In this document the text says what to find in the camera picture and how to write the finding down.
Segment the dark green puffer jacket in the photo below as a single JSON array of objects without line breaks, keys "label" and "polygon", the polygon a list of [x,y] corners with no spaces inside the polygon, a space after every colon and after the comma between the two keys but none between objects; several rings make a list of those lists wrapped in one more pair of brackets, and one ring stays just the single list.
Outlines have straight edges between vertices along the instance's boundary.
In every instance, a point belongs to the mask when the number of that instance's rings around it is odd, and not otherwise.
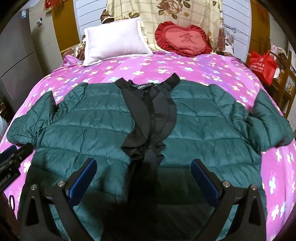
[{"label": "dark green puffer jacket", "polygon": [[97,172],[76,213],[95,240],[191,240],[213,210],[191,162],[236,187],[260,186],[262,152],[289,145],[293,132],[263,90],[248,111],[218,85],[173,74],[81,83],[59,103],[47,92],[6,137],[35,149],[18,218],[33,184],[52,186],[92,158]]}]

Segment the grey refrigerator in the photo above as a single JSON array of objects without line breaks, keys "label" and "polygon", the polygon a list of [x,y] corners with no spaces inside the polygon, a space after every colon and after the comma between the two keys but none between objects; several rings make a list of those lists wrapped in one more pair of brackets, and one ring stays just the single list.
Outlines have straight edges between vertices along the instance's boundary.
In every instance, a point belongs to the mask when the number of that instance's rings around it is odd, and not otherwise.
[{"label": "grey refrigerator", "polygon": [[1,116],[11,121],[32,88],[62,57],[44,1],[1,1]]}]

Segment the wooden shelf rack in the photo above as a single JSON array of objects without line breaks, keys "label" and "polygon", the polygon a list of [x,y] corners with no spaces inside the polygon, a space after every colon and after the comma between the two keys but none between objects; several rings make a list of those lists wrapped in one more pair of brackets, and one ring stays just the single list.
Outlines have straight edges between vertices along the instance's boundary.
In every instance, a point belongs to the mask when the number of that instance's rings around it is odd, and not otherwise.
[{"label": "wooden shelf rack", "polygon": [[271,45],[271,56],[279,64],[279,73],[271,84],[271,97],[287,118],[295,99],[295,73],[291,71],[292,52],[288,53],[283,48]]}]

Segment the red shopping bag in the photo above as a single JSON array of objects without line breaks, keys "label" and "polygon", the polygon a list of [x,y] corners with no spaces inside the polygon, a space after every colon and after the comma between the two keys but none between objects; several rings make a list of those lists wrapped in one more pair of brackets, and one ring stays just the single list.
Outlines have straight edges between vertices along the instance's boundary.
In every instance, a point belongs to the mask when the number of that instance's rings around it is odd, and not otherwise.
[{"label": "red shopping bag", "polygon": [[252,51],[248,67],[263,84],[270,86],[278,65],[269,50],[263,55]]}]

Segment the white pillow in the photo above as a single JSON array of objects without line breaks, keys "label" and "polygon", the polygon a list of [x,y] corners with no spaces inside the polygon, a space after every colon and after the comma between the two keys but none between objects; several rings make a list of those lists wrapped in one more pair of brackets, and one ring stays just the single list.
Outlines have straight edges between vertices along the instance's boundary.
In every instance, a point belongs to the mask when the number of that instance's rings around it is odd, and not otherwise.
[{"label": "white pillow", "polygon": [[137,17],[86,28],[83,66],[113,58],[152,56],[141,23],[142,19]]}]

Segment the red heart-shaped cushion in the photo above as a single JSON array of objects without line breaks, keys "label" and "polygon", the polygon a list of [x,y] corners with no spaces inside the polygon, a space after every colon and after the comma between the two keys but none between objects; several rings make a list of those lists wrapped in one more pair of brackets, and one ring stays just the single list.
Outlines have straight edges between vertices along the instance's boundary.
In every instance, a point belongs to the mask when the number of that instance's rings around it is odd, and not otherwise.
[{"label": "red heart-shaped cushion", "polygon": [[166,21],[159,24],[154,37],[160,48],[183,57],[195,57],[212,51],[207,34],[195,25],[182,27]]}]

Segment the cream floral folded quilt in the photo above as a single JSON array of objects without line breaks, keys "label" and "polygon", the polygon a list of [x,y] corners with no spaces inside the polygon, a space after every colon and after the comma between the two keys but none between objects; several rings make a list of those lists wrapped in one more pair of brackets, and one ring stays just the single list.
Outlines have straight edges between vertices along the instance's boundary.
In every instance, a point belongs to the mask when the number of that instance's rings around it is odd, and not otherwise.
[{"label": "cream floral folded quilt", "polygon": [[142,33],[152,51],[162,50],[154,33],[158,25],[166,21],[182,27],[198,26],[206,33],[212,51],[225,50],[222,1],[109,0],[106,10],[115,20],[141,17]]}]

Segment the red hanging wall decoration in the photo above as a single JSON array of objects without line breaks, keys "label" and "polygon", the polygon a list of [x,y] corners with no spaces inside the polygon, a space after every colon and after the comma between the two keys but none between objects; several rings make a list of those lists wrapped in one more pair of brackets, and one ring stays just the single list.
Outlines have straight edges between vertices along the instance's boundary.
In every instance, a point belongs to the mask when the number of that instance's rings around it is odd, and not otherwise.
[{"label": "red hanging wall decoration", "polygon": [[44,10],[50,11],[61,5],[63,0],[44,0]]}]

